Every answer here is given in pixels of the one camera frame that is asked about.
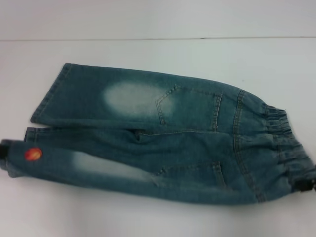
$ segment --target orange emblem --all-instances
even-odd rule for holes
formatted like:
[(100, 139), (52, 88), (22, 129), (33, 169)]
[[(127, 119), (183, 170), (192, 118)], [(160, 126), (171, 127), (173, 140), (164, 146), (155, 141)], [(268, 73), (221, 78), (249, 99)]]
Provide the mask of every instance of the orange emblem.
[(24, 153), (24, 158), (33, 161), (41, 158), (42, 152), (40, 148), (31, 148)]

